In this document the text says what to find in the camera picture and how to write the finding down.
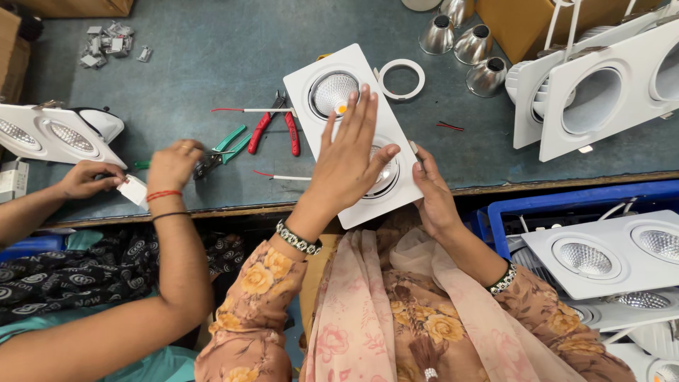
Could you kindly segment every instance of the white plastic ring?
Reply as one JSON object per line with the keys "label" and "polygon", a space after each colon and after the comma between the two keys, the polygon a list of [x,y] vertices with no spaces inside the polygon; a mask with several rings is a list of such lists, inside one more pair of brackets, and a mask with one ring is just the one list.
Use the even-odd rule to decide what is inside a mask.
{"label": "white plastic ring", "polygon": [[[415,72],[417,72],[418,77],[420,78],[420,82],[418,83],[417,87],[415,87],[415,90],[411,91],[408,94],[398,95],[390,92],[389,90],[386,89],[386,87],[384,87],[384,75],[389,69],[393,67],[409,67],[413,69]],[[380,78],[378,79],[378,82],[380,84],[380,88],[382,88],[382,92],[387,97],[398,100],[410,99],[416,96],[424,87],[424,70],[422,70],[422,67],[419,66],[419,64],[416,63],[415,61],[400,58],[398,60],[390,61],[389,63],[382,67],[382,70],[380,70]]]}

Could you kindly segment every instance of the red pliers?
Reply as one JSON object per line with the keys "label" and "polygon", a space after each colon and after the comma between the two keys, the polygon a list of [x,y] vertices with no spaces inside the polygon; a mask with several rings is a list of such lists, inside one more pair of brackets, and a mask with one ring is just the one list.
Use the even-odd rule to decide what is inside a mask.
{"label": "red pliers", "polygon": [[[276,90],[276,102],[274,102],[274,105],[271,106],[271,108],[280,109],[281,107],[283,107],[283,105],[285,105],[286,97],[287,93],[285,91],[283,92],[283,97],[281,97],[278,90]],[[259,120],[257,127],[255,127],[255,132],[253,133],[252,138],[250,138],[250,144],[248,145],[248,152],[250,154],[254,154],[257,151],[259,139],[261,138],[261,135],[264,133],[266,127],[269,126],[269,122],[271,122],[271,119],[273,118],[275,113],[276,112],[270,113],[267,111],[266,113],[264,113],[264,116]],[[290,132],[290,143],[292,145],[293,155],[298,156],[299,137],[297,136],[297,126],[295,125],[293,114],[290,111],[288,111],[285,114],[285,124],[288,125],[288,131]]]}

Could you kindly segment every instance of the jeweled bangle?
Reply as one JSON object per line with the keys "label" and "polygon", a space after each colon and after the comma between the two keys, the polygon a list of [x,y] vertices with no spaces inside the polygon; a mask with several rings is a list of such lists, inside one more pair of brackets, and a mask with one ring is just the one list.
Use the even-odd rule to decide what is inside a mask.
{"label": "jeweled bangle", "polygon": [[514,276],[516,276],[516,266],[514,263],[507,259],[504,260],[509,264],[509,267],[507,267],[507,272],[504,274],[504,276],[502,276],[501,279],[498,280],[498,282],[485,289],[489,291],[493,297],[499,295],[505,289],[507,289],[507,287],[509,287],[511,282],[514,280]]}
{"label": "jeweled bangle", "polygon": [[290,230],[285,226],[283,219],[281,219],[276,225],[276,233],[278,233],[280,238],[285,240],[286,243],[297,248],[298,251],[304,252],[305,254],[311,256],[318,254],[318,252],[320,252],[320,249],[323,248],[323,244],[320,242],[320,239],[316,240],[315,244],[311,244],[308,241],[300,239],[297,235],[290,232]]}

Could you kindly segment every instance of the hand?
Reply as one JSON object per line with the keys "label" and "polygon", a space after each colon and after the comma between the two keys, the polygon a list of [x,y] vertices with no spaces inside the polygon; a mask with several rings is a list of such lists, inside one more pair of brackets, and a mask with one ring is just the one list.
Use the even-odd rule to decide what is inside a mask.
{"label": "hand", "polygon": [[455,208],[450,189],[439,174],[434,157],[418,145],[416,156],[422,161],[413,165],[413,179],[424,198],[414,202],[420,210],[422,224],[429,236],[442,245],[463,227],[462,220]]}
{"label": "hand", "polygon": [[193,139],[180,139],[170,147],[156,151],[149,169],[149,194],[181,191],[202,157],[203,145]]}
{"label": "hand", "polygon": [[[114,176],[94,180],[100,174]],[[108,191],[124,180],[125,174],[115,164],[81,160],[53,187],[65,199],[85,199],[101,190]]]}
{"label": "hand", "polygon": [[356,204],[375,185],[384,166],[401,151],[398,145],[390,144],[370,159],[378,95],[371,94],[370,86],[364,84],[358,105],[356,96],[353,92],[349,97],[335,141],[332,141],[332,134],[337,116],[332,113],[328,117],[314,174],[303,195],[314,200],[317,209],[325,207],[331,218]]}

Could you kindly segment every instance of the red wire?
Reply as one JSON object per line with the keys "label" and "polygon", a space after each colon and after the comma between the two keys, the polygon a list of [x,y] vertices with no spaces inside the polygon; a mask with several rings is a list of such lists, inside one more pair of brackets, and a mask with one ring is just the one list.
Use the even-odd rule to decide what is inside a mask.
{"label": "red wire", "polygon": [[455,126],[449,126],[449,125],[446,125],[446,124],[438,124],[437,123],[436,126],[450,127],[450,128],[454,128],[455,130],[458,130],[458,131],[464,131],[463,128],[455,127]]}
{"label": "red wire", "polygon": [[253,170],[253,171],[256,172],[256,173],[258,173],[258,174],[260,174],[260,175],[266,175],[266,176],[268,176],[268,177],[272,177],[272,176],[273,176],[272,174],[260,173],[260,172],[257,171],[257,170]]}
{"label": "red wire", "polygon": [[210,110],[210,112],[212,113],[213,111],[217,111],[217,110],[245,111],[245,109],[228,109],[228,108],[226,108],[226,107],[220,107],[220,108],[218,108],[218,109],[212,109],[212,110]]}

